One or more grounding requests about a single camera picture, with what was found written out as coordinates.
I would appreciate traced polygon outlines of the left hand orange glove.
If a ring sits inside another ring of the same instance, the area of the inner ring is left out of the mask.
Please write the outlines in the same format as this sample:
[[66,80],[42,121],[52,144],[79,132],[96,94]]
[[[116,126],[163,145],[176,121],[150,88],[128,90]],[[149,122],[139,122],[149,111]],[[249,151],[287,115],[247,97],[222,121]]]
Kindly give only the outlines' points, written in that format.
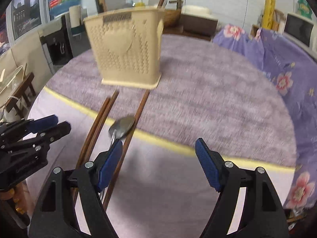
[[6,192],[1,192],[0,197],[3,201],[13,200],[14,207],[19,214],[27,212],[27,203],[22,183],[17,184]]

